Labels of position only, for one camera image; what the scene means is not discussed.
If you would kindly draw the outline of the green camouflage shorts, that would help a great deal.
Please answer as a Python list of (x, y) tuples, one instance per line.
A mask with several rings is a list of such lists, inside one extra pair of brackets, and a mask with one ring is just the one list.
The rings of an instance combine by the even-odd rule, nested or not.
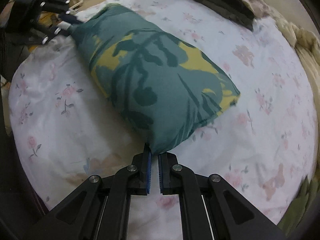
[(175, 148), (240, 97), (204, 52), (120, 4), (69, 32), (104, 96), (153, 154)]

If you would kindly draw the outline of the floral white bed sheet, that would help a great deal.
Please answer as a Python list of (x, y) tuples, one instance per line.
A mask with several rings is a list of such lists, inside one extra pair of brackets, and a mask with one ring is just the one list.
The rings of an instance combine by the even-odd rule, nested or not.
[[(201, 175), (218, 173), (281, 220), (316, 164), (317, 116), (296, 52), (263, 0), (249, 31), (192, 0), (109, 0), (196, 46), (240, 89), (238, 104), (173, 149)], [(143, 143), (89, 74), (70, 38), (36, 48), (9, 89), (10, 123), (32, 188), (52, 209), (88, 176), (116, 173)]]

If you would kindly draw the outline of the olive green garment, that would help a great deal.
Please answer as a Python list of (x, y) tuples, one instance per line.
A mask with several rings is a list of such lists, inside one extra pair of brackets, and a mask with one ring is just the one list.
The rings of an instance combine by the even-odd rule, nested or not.
[(311, 180), (307, 177), (303, 180), (296, 197), (290, 203), (287, 211), (278, 223), (285, 236), (288, 238), (293, 235), (293, 231), (301, 223), (303, 217), (310, 209), (319, 193), (319, 179), (314, 176)]

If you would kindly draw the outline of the cream crumpled duvet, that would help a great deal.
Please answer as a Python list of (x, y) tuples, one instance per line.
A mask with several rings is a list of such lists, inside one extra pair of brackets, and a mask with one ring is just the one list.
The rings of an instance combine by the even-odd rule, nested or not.
[(275, 9), (271, 12), (278, 29), (295, 49), (312, 88), (319, 93), (319, 39), (313, 32), (287, 21)]

